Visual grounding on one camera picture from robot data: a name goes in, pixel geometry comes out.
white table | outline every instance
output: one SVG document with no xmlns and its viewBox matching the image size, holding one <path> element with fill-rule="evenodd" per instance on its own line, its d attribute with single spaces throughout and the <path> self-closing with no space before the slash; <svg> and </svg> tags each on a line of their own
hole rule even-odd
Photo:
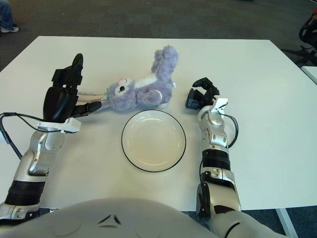
<svg viewBox="0 0 317 238">
<path fill-rule="evenodd" d="M 146 76 L 156 49 L 173 45 L 179 64 L 177 87 L 164 110 L 184 127 L 187 148 L 177 166 L 147 173 L 132 166 L 121 148 L 124 124 L 138 111 L 112 110 L 81 118 L 79 133 L 67 135 L 50 172 L 41 206 L 60 208 L 103 197 L 143 197 L 193 211 L 201 161 L 197 112 L 185 109 L 191 84 L 208 77 L 229 98 L 226 112 L 240 132 L 229 150 L 242 209 L 317 204 L 317 87 L 267 40 L 171 40 L 38 37 L 0 73 L 0 110 L 42 116 L 54 70 L 84 55 L 81 91 L 103 92 L 123 76 Z M 230 122 L 226 130 L 232 138 Z M 20 151 L 32 129 L 19 119 L 5 127 Z M 18 159 L 0 144 L 0 201 L 5 200 Z"/>
<path fill-rule="evenodd" d="M 316 66 L 303 66 L 302 71 L 317 84 L 317 67 Z"/>
</svg>

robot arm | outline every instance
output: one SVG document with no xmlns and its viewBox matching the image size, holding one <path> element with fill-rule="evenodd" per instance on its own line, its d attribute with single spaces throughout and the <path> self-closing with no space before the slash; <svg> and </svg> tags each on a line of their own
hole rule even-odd
<svg viewBox="0 0 317 238">
<path fill-rule="evenodd" d="M 201 183 L 197 188 L 197 215 L 205 219 L 220 238 L 285 237 L 273 232 L 249 215 L 241 212 L 241 205 L 231 171 L 227 135 L 224 132 L 224 108 L 227 98 L 207 79 L 193 84 L 206 90 L 203 95 L 191 89 L 185 107 L 200 109 L 199 127 L 202 133 Z"/>
<path fill-rule="evenodd" d="M 41 194 L 56 153 L 64 143 L 64 134 L 79 131 L 81 122 L 75 117 L 86 116 L 101 107 L 100 102 L 76 106 L 82 66 L 83 56 L 78 54 L 71 66 L 55 71 L 53 87 L 48 89 L 44 101 L 44 120 L 36 122 L 40 131 L 32 135 L 6 200 L 0 204 L 1 222 L 23 222 L 38 216 Z M 4 116 L 17 114 L 4 113 Z M 6 141 L 10 141 L 7 133 L 2 133 Z"/>
</svg>

jeans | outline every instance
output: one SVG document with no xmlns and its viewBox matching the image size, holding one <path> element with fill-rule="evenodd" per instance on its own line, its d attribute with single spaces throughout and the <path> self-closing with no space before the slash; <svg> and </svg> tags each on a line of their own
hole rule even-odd
<svg viewBox="0 0 317 238">
<path fill-rule="evenodd" d="M 13 30 L 13 19 L 10 3 L 0 0 L 0 26 L 6 30 Z"/>
</svg>

silver robot arm segment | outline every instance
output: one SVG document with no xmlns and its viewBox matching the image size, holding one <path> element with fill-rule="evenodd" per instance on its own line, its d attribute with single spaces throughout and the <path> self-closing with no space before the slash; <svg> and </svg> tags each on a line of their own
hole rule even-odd
<svg viewBox="0 0 317 238">
<path fill-rule="evenodd" d="M 6 200 L 0 204 L 0 220 L 27 221 L 38 216 L 45 182 L 63 143 L 64 134 L 60 132 L 36 131 L 32 135 L 30 147 L 21 158 Z"/>
<path fill-rule="evenodd" d="M 220 238 L 285 237 L 241 212 L 221 115 L 228 99 L 219 96 L 215 99 L 213 106 L 203 107 L 198 114 L 203 151 L 201 183 L 197 189 L 198 216 L 205 218 Z"/>
</svg>

plush toy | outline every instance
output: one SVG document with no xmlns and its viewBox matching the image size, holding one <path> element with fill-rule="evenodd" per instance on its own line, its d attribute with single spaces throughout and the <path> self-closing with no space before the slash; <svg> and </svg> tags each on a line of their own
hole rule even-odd
<svg viewBox="0 0 317 238">
<path fill-rule="evenodd" d="M 104 95 L 79 93 L 78 102 L 101 101 L 101 108 L 131 110 L 138 104 L 164 108 L 167 106 L 175 83 L 171 76 L 178 62 L 178 53 L 172 46 L 157 50 L 154 55 L 152 73 L 140 80 L 121 78 L 112 84 Z"/>
</svg>

